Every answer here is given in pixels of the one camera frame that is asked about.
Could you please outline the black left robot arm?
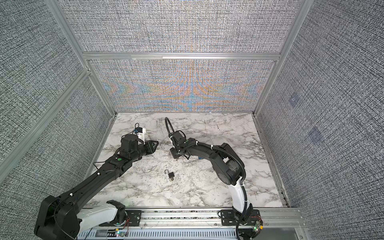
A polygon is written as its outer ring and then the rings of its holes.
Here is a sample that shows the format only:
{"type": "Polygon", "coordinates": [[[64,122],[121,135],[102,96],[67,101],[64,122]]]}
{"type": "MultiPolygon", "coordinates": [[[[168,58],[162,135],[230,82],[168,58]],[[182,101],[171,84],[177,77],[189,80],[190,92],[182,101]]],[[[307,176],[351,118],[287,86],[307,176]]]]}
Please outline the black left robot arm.
{"type": "Polygon", "coordinates": [[[153,154],[158,145],[158,141],[143,141],[135,134],[123,136],[121,147],[95,173],[67,192],[42,201],[35,235],[43,240],[74,240],[86,222],[78,217],[86,203],[121,177],[134,162],[153,154]]]}

